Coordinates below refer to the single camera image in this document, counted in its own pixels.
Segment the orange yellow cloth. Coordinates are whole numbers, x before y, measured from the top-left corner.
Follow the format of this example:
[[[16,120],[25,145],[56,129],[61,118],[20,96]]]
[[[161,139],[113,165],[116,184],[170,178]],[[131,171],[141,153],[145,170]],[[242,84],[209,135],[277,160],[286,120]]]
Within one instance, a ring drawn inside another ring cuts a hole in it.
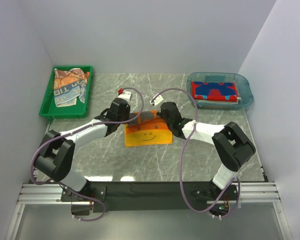
[[[173,143],[173,134],[157,110],[143,111],[138,118],[124,125],[126,148]]]

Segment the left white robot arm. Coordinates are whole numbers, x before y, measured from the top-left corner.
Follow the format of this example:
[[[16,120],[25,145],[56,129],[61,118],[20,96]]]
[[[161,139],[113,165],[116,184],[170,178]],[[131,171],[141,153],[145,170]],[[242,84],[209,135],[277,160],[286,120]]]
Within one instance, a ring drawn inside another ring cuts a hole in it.
[[[65,132],[48,131],[35,154],[33,167],[54,182],[73,189],[72,194],[79,201],[87,200],[91,194],[91,189],[87,186],[88,180],[72,170],[75,150],[112,134],[122,122],[128,120],[129,115],[128,101],[117,97],[110,108],[82,126]]]

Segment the red blue patterned cloth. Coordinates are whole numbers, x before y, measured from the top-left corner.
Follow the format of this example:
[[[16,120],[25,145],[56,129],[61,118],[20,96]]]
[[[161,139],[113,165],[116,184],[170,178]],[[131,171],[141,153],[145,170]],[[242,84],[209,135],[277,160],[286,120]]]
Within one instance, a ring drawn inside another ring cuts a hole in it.
[[[234,82],[201,82],[190,83],[191,94],[195,100],[236,102],[239,93]]]

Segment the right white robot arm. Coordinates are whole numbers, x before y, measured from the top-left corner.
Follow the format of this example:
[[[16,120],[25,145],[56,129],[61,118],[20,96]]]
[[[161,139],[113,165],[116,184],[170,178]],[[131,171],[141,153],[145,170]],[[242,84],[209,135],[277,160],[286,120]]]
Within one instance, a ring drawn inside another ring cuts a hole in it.
[[[175,137],[201,141],[215,147],[221,166],[211,180],[210,194],[216,200],[226,196],[226,185],[256,153],[254,144],[239,125],[232,121],[226,125],[208,124],[182,117],[174,102],[164,102],[157,115],[165,121]]]

